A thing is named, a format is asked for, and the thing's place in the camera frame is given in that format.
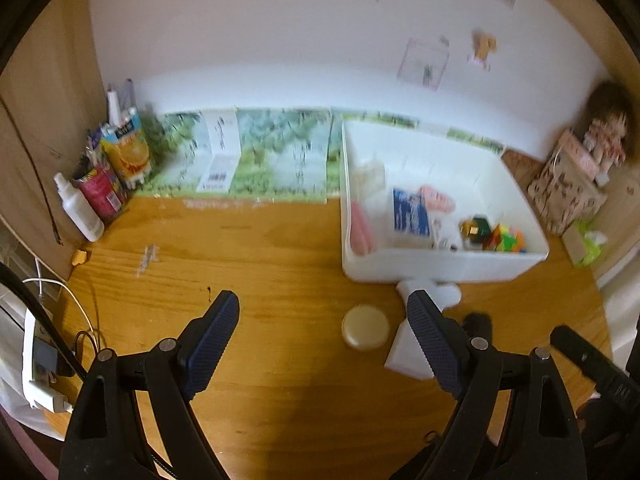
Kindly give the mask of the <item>round gold compact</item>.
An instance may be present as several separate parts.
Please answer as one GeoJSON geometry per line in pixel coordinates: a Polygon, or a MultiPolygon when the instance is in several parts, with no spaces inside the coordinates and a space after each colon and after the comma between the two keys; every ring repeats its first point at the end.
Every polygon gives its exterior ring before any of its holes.
{"type": "Polygon", "coordinates": [[[390,336],[390,322],[381,309],[360,304],[345,314],[342,336],[345,344],[352,349],[375,350],[383,347],[390,336]]]}

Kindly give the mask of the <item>colourful rubik's cube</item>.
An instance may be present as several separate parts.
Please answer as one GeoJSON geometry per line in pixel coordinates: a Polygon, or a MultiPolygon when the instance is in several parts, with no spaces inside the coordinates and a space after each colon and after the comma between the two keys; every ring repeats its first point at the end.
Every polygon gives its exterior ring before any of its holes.
{"type": "Polygon", "coordinates": [[[526,243],[523,233],[507,224],[499,223],[484,240],[483,249],[488,252],[514,252],[524,254],[526,243]]]}

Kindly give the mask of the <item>green gold perfume bottle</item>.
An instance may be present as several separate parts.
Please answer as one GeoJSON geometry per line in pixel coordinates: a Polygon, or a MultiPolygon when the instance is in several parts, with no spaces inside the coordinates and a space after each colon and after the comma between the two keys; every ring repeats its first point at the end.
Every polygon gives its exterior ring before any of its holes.
{"type": "Polygon", "coordinates": [[[473,245],[483,245],[492,233],[491,225],[484,216],[462,220],[459,223],[459,231],[462,240],[473,245]]]}

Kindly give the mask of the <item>white compact camera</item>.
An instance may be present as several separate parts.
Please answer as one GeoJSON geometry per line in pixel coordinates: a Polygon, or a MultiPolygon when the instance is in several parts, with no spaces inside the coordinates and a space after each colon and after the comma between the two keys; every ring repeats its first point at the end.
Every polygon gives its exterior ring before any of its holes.
{"type": "Polygon", "coordinates": [[[434,214],[431,228],[434,250],[458,252],[463,248],[458,222],[451,214],[434,214]]]}

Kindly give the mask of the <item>blue dental floss box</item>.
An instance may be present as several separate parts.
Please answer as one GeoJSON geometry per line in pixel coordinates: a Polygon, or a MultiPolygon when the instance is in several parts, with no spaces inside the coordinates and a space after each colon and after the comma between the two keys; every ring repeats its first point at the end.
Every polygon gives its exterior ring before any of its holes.
{"type": "Polygon", "coordinates": [[[394,231],[418,237],[430,237],[430,218],[420,194],[393,189],[394,231]]]}

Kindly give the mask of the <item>pink correction tape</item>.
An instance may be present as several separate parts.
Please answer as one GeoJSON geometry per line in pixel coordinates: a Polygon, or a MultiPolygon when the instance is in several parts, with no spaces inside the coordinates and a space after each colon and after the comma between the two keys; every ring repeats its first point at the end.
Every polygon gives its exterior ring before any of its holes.
{"type": "Polygon", "coordinates": [[[419,194],[424,201],[426,209],[429,211],[451,214],[456,209],[456,202],[449,195],[439,192],[432,186],[421,186],[419,194]]]}

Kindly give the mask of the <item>pink hair roller clip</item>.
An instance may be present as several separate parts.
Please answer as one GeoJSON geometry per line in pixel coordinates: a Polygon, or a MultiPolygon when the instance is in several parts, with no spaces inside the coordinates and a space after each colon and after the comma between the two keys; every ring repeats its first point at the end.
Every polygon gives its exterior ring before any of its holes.
{"type": "Polygon", "coordinates": [[[352,202],[350,247],[358,256],[369,255],[371,252],[376,251],[376,241],[371,229],[371,223],[358,202],[352,202]]]}

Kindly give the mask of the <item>beige envelope-shaped case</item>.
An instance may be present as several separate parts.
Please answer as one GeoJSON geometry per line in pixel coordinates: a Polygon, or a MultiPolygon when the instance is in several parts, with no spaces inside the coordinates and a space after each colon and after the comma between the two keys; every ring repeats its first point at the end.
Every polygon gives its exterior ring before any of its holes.
{"type": "Polygon", "coordinates": [[[384,164],[372,159],[355,167],[350,173],[352,198],[362,202],[370,196],[382,192],[386,188],[386,171],[384,164]]]}

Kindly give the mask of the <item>black power adapter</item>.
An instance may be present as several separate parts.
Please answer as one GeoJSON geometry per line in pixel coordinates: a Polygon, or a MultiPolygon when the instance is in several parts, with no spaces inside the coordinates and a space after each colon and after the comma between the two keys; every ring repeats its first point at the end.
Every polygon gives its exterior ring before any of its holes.
{"type": "Polygon", "coordinates": [[[491,316],[484,312],[471,312],[462,321],[462,328],[470,339],[483,338],[492,344],[491,316]]]}

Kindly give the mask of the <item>white square charger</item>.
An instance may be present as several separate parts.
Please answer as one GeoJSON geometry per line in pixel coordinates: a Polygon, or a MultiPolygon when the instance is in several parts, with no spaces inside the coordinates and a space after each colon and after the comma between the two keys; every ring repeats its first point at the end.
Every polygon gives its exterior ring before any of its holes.
{"type": "Polygon", "coordinates": [[[416,380],[434,378],[431,365],[424,356],[408,320],[403,320],[398,326],[384,367],[416,380]]]}

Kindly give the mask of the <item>green tissue pack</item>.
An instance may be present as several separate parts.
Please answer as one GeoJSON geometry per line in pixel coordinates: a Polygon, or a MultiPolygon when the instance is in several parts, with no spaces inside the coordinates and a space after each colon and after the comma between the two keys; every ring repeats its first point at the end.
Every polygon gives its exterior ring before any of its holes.
{"type": "Polygon", "coordinates": [[[562,234],[561,240],[570,262],[576,268],[593,264],[608,242],[604,233],[593,229],[590,222],[582,220],[574,221],[562,234]]]}

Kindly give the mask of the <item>pink round box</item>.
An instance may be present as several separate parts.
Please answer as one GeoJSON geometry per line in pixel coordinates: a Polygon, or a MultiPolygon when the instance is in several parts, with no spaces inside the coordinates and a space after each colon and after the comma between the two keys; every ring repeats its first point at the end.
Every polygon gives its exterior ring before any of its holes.
{"type": "Polygon", "coordinates": [[[600,174],[600,167],[591,154],[579,142],[578,137],[570,129],[565,129],[558,140],[559,148],[567,154],[572,162],[590,179],[600,174]]]}

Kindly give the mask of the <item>orange juice carton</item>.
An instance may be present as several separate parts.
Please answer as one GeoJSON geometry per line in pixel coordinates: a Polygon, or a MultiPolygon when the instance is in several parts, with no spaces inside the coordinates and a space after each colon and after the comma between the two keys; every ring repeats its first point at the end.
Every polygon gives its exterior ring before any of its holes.
{"type": "Polygon", "coordinates": [[[149,177],[152,154],[135,107],[126,110],[118,126],[102,126],[101,145],[115,174],[128,190],[134,190],[149,177]]]}

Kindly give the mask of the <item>pony wall sticker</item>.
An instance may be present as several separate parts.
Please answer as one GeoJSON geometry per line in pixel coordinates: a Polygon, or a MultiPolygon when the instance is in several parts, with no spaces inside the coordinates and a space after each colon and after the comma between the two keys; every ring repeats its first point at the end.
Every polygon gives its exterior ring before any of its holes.
{"type": "Polygon", "coordinates": [[[495,36],[487,32],[474,32],[473,52],[468,57],[468,62],[481,67],[485,72],[490,71],[489,55],[498,50],[498,41],[495,36]]]}

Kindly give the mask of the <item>pink framed wall drawing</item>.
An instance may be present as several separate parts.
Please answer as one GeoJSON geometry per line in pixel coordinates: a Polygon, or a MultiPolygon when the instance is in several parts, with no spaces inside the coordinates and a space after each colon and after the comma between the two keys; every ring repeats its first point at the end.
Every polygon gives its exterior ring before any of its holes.
{"type": "Polygon", "coordinates": [[[444,76],[449,52],[410,39],[399,66],[397,78],[408,84],[437,91],[444,76]]]}

